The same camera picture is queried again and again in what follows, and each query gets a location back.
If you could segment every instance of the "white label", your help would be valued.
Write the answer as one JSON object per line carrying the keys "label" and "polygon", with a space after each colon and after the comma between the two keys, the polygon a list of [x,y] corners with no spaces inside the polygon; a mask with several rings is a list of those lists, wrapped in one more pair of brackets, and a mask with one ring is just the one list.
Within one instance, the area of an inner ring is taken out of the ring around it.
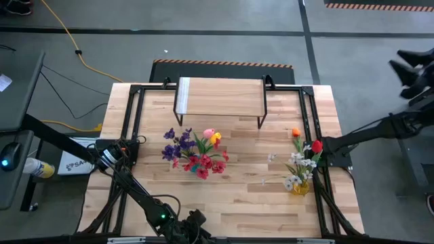
{"label": "white label", "polygon": [[0,92],[4,91],[11,83],[12,80],[9,77],[0,75]]}

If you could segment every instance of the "pink tulip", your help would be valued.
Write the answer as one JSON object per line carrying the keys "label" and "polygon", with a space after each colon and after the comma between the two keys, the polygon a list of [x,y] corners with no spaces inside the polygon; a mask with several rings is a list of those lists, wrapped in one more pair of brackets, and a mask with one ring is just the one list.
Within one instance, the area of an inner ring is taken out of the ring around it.
{"label": "pink tulip", "polygon": [[214,135],[215,129],[206,129],[203,131],[203,137],[210,139]]}

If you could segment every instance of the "yellow flower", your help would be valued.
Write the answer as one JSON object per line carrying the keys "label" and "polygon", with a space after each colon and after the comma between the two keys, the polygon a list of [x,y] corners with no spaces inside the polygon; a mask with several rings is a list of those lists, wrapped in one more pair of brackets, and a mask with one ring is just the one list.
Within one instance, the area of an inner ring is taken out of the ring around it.
{"label": "yellow flower", "polygon": [[215,133],[214,135],[212,135],[212,137],[210,138],[210,142],[211,144],[215,144],[217,139],[222,139],[222,135],[220,135],[220,133]]}

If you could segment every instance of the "artificial flower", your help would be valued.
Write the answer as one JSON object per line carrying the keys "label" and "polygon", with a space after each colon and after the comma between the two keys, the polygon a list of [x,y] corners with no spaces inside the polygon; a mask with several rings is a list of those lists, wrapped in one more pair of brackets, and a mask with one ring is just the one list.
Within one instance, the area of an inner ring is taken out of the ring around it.
{"label": "artificial flower", "polygon": [[312,150],[311,146],[310,145],[304,146],[303,152],[306,151],[306,150]]}
{"label": "artificial flower", "polygon": [[201,166],[204,166],[206,169],[212,168],[211,158],[207,155],[202,155],[199,161],[201,162]]}
{"label": "artificial flower", "polygon": [[304,158],[304,156],[301,155],[301,153],[299,153],[299,152],[298,153],[291,152],[290,162],[291,163],[295,163],[295,164],[299,164],[303,158]]}
{"label": "artificial flower", "polygon": [[226,162],[229,161],[229,156],[228,156],[228,153],[226,151],[223,152],[223,158]]}
{"label": "artificial flower", "polygon": [[224,169],[226,168],[226,163],[224,163],[223,161],[217,161],[214,164],[214,167],[212,168],[212,173],[223,173]]}
{"label": "artificial flower", "polygon": [[170,128],[170,130],[164,134],[165,139],[173,139],[174,137],[175,137],[174,128]]}
{"label": "artificial flower", "polygon": [[316,140],[312,143],[312,151],[314,153],[320,153],[323,150],[323,143],[320,140]]}
{"label": "artificial flower", "polygon": [[208,170],[204,168],[199,168],[196,170],[197,177],[206,180],[208,177]]}
{"label": "artificial flower", "polygon": [[214,135],[215,129],[206,129],[203,131],[203,137],[210,139]]}
{"label": "artificial flower", "polygon": [[298,176],[291,176],[291,182],[294,183],[296,186],[302,183],[300,177]]}
{"label": "artificial flower", "polygon": [[285,186],[285,189],[286,189],[287,191],[292,190],[292,180],[291,180],[291,178],[290,178],[290,177],[287,177],[287,178],[285,179],[285,182],[283,183],[283,185]]}
{"label": "artificial flower", "polygon": [[277,157],[277,154],[275,154],[275,153],[270,153],[270,154],[269,154],[269,162],[271,162],[275,157]]}
{"label": "artificial flower", "polygon": [[199,163],[199,159],[196,156],[191,156],[190,157],[190,164],[196,165],[198,163]]}
{"label": "artificial flower", "polygon": [[309,170],[306,170],[306,172],[303,173],[303,178],[304,178],[305,180],[311,179],[312,176],[313,176],[313,174],[312,174]]}
{"label": "artificial flower", "polygon": [[172,168],[178,167],[179,161],[177,158],[174,159],[174,164],[172,165]]}
{"label": "artificial flower", "polygon": [[220,145],[220,139],[216,139],[216,143],[214,143],[214,150],[218,149],[218,145]]}
{"label": "artificial flower", "polygon": [[301,135],[301,131],[298,128],[296,127],[292,128],[292,136],[298,137],[300,135]]}
{"label": "artificial flower", "polygon": [[174,158],[174,147],[167,145],[164,147],[164,150],[161,151],[161,154],[163,155],[163,159],[167,159],[168,161],[171,161]]}
{"label": "artificial flower", "polygon": [[219,139],[219,140],[222,139],[222,135],[218,132],[211,136],[211,138],[210,138],[211,144],[215,144],[217,139]]}

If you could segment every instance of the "orange striped tape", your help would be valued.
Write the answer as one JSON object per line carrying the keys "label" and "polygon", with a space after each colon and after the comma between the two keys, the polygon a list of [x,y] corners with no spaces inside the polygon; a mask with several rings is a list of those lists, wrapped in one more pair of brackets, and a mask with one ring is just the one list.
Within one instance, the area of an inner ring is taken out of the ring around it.
{"label": "orange striped tape", "polygon": [[266,63],[251,63],[251,62],[225,62],[225,61],[199,61],[199,60],[167,60],[157,59],[154,63],[177,63],[177,64],[219,64],[219,65],[239,65],[239,66],[260,66],[260,67],[275,67],[275,68],[292,68],[288,64],[266,64]]}
{"label": "orange striped tape", "polygon": [[402,6],[402,5],[373,5],[373,4],[352,4],[352,3],[326,3],[325,6],[329,8],[340,8],[340,9],[434,12],[434,7],[426,7],[426,6],[423,7],[423,6]]}

